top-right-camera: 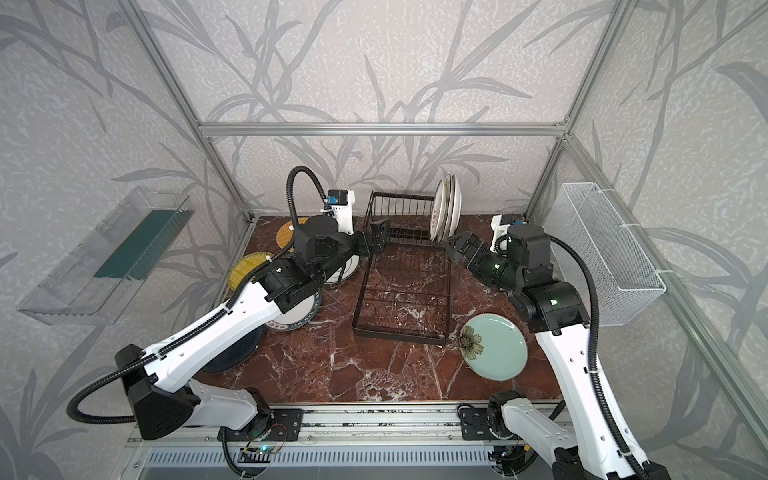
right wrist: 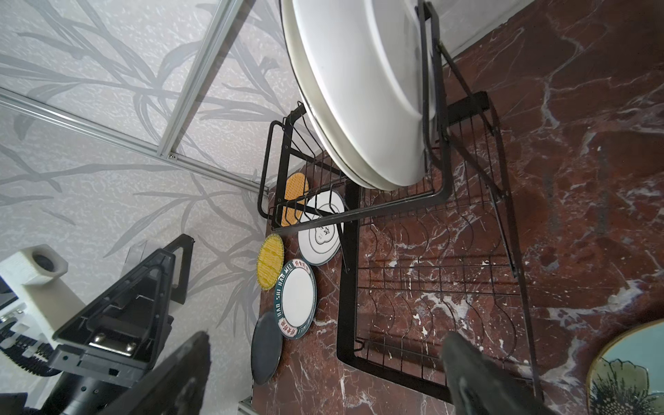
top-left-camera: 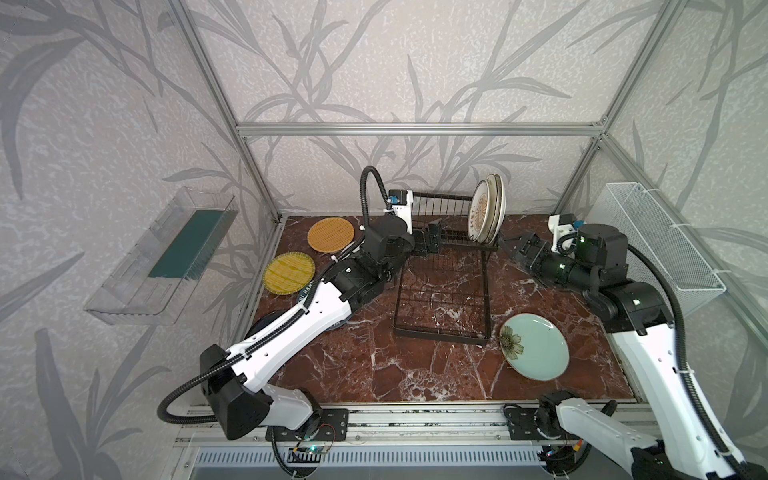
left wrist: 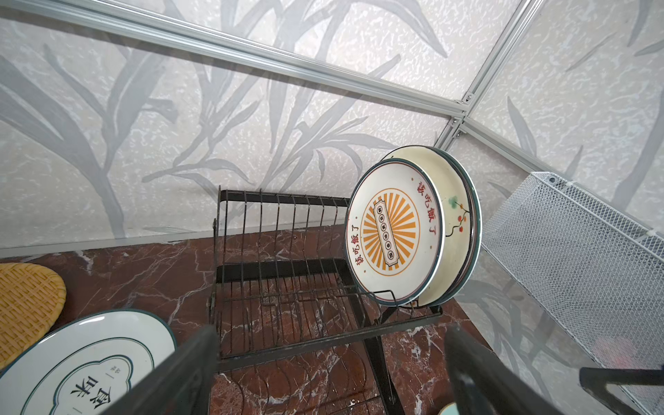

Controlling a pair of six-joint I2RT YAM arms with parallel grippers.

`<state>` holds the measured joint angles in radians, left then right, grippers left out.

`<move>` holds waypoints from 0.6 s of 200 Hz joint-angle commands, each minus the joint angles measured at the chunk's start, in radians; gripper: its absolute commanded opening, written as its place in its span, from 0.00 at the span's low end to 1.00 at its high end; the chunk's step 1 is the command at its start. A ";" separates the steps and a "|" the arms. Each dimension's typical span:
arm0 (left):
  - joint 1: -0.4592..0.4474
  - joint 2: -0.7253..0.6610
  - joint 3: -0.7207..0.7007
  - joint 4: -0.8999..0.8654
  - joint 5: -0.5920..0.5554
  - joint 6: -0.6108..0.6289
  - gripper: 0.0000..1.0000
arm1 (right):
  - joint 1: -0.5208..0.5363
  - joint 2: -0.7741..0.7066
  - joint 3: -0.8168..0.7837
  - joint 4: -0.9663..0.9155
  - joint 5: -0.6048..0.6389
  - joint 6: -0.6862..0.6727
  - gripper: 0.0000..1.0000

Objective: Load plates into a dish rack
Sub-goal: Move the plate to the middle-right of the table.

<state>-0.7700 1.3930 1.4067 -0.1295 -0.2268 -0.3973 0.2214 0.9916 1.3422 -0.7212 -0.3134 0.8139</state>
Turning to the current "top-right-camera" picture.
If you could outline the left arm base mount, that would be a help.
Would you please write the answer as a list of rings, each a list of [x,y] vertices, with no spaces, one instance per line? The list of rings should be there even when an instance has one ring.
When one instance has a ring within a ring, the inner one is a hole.
[[[224,427],[217,439],[222,440],[226,435],[228,442],[296,442],[303,416],[304,410],[300,408],[272,409],[269,414],[258,414],[241,430]]]

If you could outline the sunburst plate teal rim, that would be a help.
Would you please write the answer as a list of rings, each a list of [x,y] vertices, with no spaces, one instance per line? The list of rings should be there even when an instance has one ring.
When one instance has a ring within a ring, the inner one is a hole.
[[[452,198],[453,198],[453,184],[454,179],[452,174],[448,174],[444,179],[444,212],[442,216],[442,223],[437,237],[438,242],[442,242],[447,236],[451,224],[452,217]]]

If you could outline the light green flower plate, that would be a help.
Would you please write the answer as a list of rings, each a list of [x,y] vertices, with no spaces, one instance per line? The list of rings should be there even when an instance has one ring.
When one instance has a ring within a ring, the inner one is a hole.
[[[497,382],[518,376],[528,360],[526,340],[520,329],[495,313],[468,320],[460,331],[459,349],[474,373]]]

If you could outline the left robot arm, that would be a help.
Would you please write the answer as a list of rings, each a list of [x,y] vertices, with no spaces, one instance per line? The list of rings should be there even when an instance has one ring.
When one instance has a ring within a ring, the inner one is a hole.
[[[384,251],[390,231],[387,219],[365,230],[349,226],[348,194],[318,193],[320,214],[301,223],[295,208],[298,175],[320,183],[306,166],[293,168],[286,180],[286,199],[293,236],[278,254],[249,271],[231,297],[176,334],[146,348],[129,345],[118,352],[118,369],[84,387],[69,401],[66,413],[82,424],[134,423],[145,440],[162,438],[182,427],[218,426],[232,431],[254,427],[270,417],[256,393],[205,385],[195,375],[216,357],[261,326],[311,299],[347,261]],[[81,403],[101,388],[121,381],[131,414],[85,413]]]

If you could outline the black wire dish rack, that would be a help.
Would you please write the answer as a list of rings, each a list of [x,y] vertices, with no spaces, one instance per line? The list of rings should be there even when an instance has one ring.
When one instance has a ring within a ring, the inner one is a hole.
[[[444,346],[451,332],[452,264],[430,239],[431,196],[374,192],[363,225],[386,220],[386,248],[363,262],[352,321],[358,336]]]

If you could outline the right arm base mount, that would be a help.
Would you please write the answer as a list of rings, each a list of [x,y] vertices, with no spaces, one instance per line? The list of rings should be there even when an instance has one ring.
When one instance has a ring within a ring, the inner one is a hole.
[[[493,429],[486,407],[460,403],[456,407],[462,439],[465,441],[494,441],[509,440],[513,435],[509,432],[498,432]]]

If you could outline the cream plate with plum blossoms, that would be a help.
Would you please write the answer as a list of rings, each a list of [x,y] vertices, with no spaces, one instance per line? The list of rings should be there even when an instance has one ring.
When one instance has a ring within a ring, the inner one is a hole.
[[[462,193],[459,185],[459,181],[455,175],[452,175],[453,180],[453,207],[451,211],[451,224],[450,224],[450,230],[448,233],[448,236],[453,236],[458,228],[460,217],[461,217],[461,207],[462,207]]]

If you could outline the white plate cloud emblem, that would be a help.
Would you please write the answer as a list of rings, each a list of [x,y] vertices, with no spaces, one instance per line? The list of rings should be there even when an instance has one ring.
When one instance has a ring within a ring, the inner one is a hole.
[[[358,255],[351,256],[343,267],[334,272],[330,277],[325,280],[325,284],[339,284],[346,279],[350,278],[358,269],[360,263],[360,257]]]

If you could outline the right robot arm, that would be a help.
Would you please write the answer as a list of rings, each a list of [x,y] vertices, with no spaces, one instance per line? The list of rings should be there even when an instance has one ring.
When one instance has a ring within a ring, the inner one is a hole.
[[[505,394],[489,411],[502,432],[524,440],[556,479],[669,478],[632,434],[603,373],[597,289],[579,254],[528,223],[509,223],[492,244],[469,231],[442,244],[453,262],[503,293],[527,322],[573,425],[565,430],[527,398]]]

